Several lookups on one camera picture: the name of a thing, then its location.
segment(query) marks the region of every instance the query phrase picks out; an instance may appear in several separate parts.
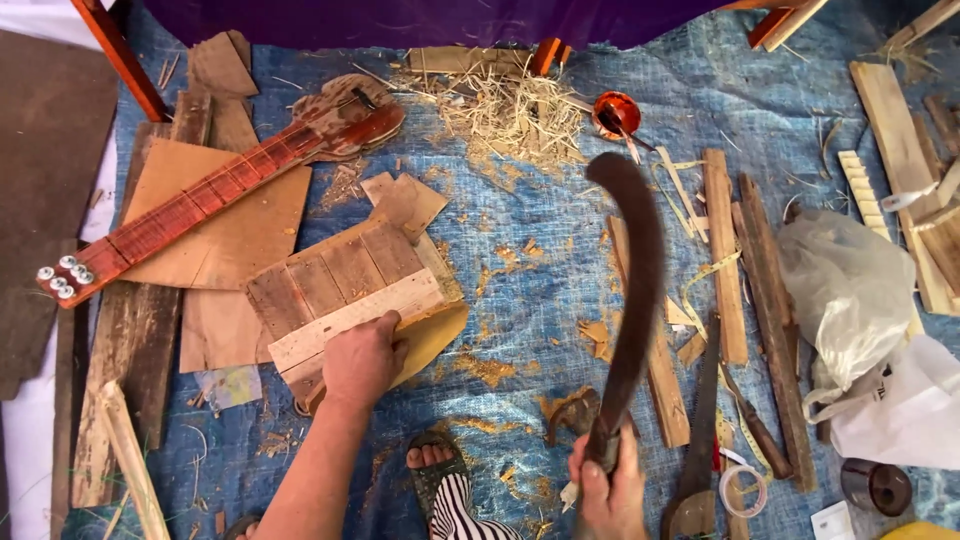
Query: hand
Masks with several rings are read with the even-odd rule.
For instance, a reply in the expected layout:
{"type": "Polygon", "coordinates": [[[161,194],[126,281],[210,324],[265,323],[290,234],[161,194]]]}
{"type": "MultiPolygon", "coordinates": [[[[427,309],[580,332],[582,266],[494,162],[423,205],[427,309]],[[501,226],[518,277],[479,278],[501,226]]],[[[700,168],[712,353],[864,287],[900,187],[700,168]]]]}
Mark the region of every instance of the hand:
{"type": "Polygon", "coordinates": [[[613,488],[600,465],[584,461],[589,435],[573,443],[567,459],[570,480],[580,485],[583,498],[580,511],[596,534],[597,540],[646,539],[643,527],[643,484],[647,476],[639,470],[636,439],[629,426],[620,430],[620,455],[613,472],[613,488]]]}
{"type": "Polygon", "coordinates": [[[394,328],[400,314],[387,311],[326,342],[324,383],[326,400],[373,409],[373,405],[403,369],[409,344],[394,343],[394,328]]]}

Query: toe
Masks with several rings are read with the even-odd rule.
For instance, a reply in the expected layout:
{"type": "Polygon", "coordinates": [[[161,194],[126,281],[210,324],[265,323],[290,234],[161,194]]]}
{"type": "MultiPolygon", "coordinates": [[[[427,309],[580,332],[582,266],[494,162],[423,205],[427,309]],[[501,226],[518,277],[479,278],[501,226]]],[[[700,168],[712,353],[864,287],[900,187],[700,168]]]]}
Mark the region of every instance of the toe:
{"type": "Polygon", "coordinates": [[[429,467],[437,462],[437,455],[434,453],[432,446],[426,445],[420,450],[423,452],[423,465],[429,467]]]}
{"type": "Polygon", "coordinates": [[[423,453],[419,448],[411,448],[407,453],[407,467],[420,469],[423,467],[423,453]]]}

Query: blue tarp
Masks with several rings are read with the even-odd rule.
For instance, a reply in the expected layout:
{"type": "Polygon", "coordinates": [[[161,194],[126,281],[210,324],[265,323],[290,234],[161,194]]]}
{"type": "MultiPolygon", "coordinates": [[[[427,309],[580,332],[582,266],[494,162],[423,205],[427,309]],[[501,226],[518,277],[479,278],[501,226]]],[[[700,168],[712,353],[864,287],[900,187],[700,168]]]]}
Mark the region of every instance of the blue tarp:
{"type": "MultiPolygon", "coordinates": [[[[794,197],[808,208],[832,206],[856,216],[856,209],[843,201],[849,191],[835,159],[837,151],[857,151],[878,197],[889,192],[889,187],[873,133],[850,79],[848,62],[875,51],[898,25],[922,8],[902,12],[901,8],[867,2],[829,3],[789,40],[799,56],[783,48],[772,54],[749,49],[745,32],[759,21],[762,12],[713,12],[643,47],[619,52],[594,46],[577,51],[563,78],[588,100],[607,89],[635,97],[644,112],[638,134],[665,145],[673,161],[696,160],[707,147],[724,149],[732,178],[744,172],[757,180],[773,221],[794,197]],[[827,180],[821,176],[824,164],[820,140],[840,119],[843,125],[828,149],[827,180]],[[787,172],[802,182],[788,182],[787,172]]],[[[933,89],[956,87],[960,55],[948,36],[955,28],[947,25],[929,38],[938,53],[928,60],[945,73],[905,88],[914,110],[921,109],[920,98],[933,89]]],[[[130,43],[154,78],[164,59],[184,51],[139,5],[130,19],[130,43]]],[[[289,122],[285,107],[303,94],[272,77],[315,92],[324,81],[355,71],[352,62],[389,77],[392,70],[388,63],[402,54],[371,49],[305,53],[254,46],[253,77],[260,89],[260,94],[252,98],[257,133],[262,139],[285,127],[289,122]]],[[[181,59],[163,91],[167,103],[175,102],[177,90],[186,85],[185,64],[181,59]]],[[[600,191],[580,195],[589,188],[580,169],[568,169],[561,178],[554,178],[524,163],[514,163],[523,176],[515,190],[501,189],[468,167],[462,140],[435,137],[443,125],[429,103],[404,92],[397,99],[406,108],[407,119],[395,139],[366,156],[371,164],[365,174],[393,169],[400,159],[403,171],[424,179],[450,200],[428,232],[448,245],[450,262],[471,311],[466,330],[447,351],[377,405],[350,484],[344,536],[423,537],[424,523],[405,470],[404,449],[415,434],[450,419],[450,433],[469,456],[479,515],[502,520],[528,537],[536,535],[542,516],[543,521],[553,522],[542,538],[567,537],[573,512],[561,516],[557,493],[567,482],[565,460],[572,437],[566,434],[557,448],[545,448],[546,419],[540,400],[566,396],[585,384],[603,387],[608,364],[592,357],[576,323],[604,319],[611,324],[615,312],[622,309],[621,295],[612,287],[611,245],[609,240],[601,241],[605,217],[615,208],[600,191]],[[440,174],[427,174],[431,168],[440,174]],[[457,218],[463,214],[468,219],[462,223],[457,218]],[[519,250],[530,238],[536,239],[544,256],[531,259],[532,268],[492,276],[486,290],[478,295],[475,289],[481,269],[505,266],[494,248],[519,250]],[[555,345],[550,338],[559,343],[555,345]],[[481,360],[513,364],[517,374],[490,385],[469,371],[454,369],[463,345],[469,345],[481,360]],[[539,364],[539,370],[531,367],[532,361],[539,364]],[[481,425],[487,430],[477,428],[481,425]],[[510,466],[516,467],[514,494],[511,486],[499,479],[510,466]]],[[[121,182],[132,134],[142,119],[142,112],[122,88],[117,114],[121,182]]],[[[580,144],[588,158],[617,149],[589,135],[588,130],[580,144]]],[[[320,211],[318,204],[333,167],[318,164],[314,168],[298,249],[358,223],[371,209],[367,200],[358,199],[320,211]]],[[[681,172],[691,194],[701,182],[699,173],[699,167],[681,172]]],[[[657,174],[661,185],[672,191],[663,171],[657,174]]],[[[734,198],[738,197],[735,186],[734,180],[734,198]]],[[[679,287],[697,272],[698,266],[709,262],[709,250],[699,241],[687,240],[662,196],[658,196],[658,204],[668,237],[668,292],[679,300],[679,287]]],[[[893,220],[888,219],[887,224],[896,234],[893,220]]],[[[707,313],[715,305],[712,280],[694,285],[690,301],[699,313],[707,313]]],[[[756,319],[751,309],[745,309],[745,313],[751,356],[749,364],[734,370],[733,376],[779,437],[769,374],[755,352],[756,319]]],[[[956,320],[923,312],[922,318],[927,333],[958,355],[956,320]]],[[[679,348],[689,336],[690,331],[673,334],[672,349],[679,348]]],[[[804,373],[810,361],[809,351],[806,353],[804,373]]],[[[692,414],[695,371],[679,363],[676,371],[687,411],[692,414]]],[[[215,538],[214,515],[221,510],[226,512],[228,522],[262,512],[294,459],[297,446],[291,447],[289,454],[273,457],[257,452],[269,440],[268,432],[290,433],[294,440],[302,440],[310,425],[293,412],[290,392],[272,365],[262,366],[260,376],[267,398],[228,409],[219,418],[208,409],[187,406],[186,401],[197,393],[197,384],[192,376],[174,376],[165,444],[147,457],[173,538],[190,537],[195,524],[199,527],[195,538],[215,538]],[[196,469],[194,461],[204,453],[204,442],[188,426],[202,431],[206,439],[206,457],[196,469]],[[201,507],[194,504],[195,493],[204,501],[201,507]]],[[[801,386],[807,389],[805,382],[801,386]]],[[[735,418],[729,396],[721,393],[719,404],[727,418],[735,418]]],[[[648,476],[644,511],[648,527],[656,531],[660,513],[675,489],[684,450],[663,447],[645,385],[637,392],[632,412],[642,433],[641,461],[648,476]]],[[[753,538],[812,538],[810,515],[843,499],[841,459],[831,446],[816,442],[813,428],[809,432],[819,488],[800,494],[790,481],[773,482],[766,509],[749,522],[753,538]]],[[[750,455],[742,437],[736,439],[736,450],[750,455]]],[[[922,469],[909,469],[909,473],[914,480],[917,516],[960,528],[960,478],[955,473],[922,469]]],[[[102,537],[107,520],[95,518],[91,512],[108,520],[113,508],[74,510],[68,520],[67,537],[102,537]]],[[[853,514],[862,537],[895,523],[856,509],[853,514]]],[[[724,530],[719,504],[717,516],[718,530],[724,530]]],[[[129,505],[113,537],[139,535],[129,505]]]]}

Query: purple cloth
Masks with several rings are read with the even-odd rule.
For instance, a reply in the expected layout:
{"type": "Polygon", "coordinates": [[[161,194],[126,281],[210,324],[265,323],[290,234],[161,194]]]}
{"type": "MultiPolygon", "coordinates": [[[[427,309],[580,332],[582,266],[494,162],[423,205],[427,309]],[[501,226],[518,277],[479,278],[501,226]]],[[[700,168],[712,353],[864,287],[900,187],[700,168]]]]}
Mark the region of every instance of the purple cloth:
{"type": "Polygon", "coordinates": [[[144,0],[156,20],[192,46],[225,30],[293,49],[406,49],[459,43],[530,45],[559,37],[576,49],[629,49],[730,0],[144,0]]]}

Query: sandal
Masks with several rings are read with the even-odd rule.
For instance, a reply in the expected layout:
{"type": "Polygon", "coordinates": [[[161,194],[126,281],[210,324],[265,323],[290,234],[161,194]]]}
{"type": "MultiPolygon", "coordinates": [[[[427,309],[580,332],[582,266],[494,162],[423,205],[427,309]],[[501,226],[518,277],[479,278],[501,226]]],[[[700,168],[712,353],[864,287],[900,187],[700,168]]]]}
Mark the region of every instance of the sandal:
{"type": "Polygon", "coordinates": [[[224,540],[236,540],[237,536],[247,533],[247,528],[254,523],[260,523],[260,520],[263,519],[263,516],[259,514],[250,514],[246,515],[230,526],[227,529],[227,532],[224,532],[224,540]]]}
{"type": "MultiPolygon", "coordinates": [[[[414,479],[414,492],[417,495],[420,513],[429,525],[433,522],[433,503],[437,500],[437,492],[440,490],[440,484],[444,477],[459,474],[469,478],[469,470],[457,445],[453,444],[453,441],[446,434],[437,431],[424,431],[415,437],[414,440],[410,441],[407,453],[415,448],[422,448],[427,445],[446,447],[453,452],[452,458],[440,463],[434,463],[419,469],[410,469],[410,474],[414,479]]],[[[468,513],[472,518],[473,508],[468,513]]]]}

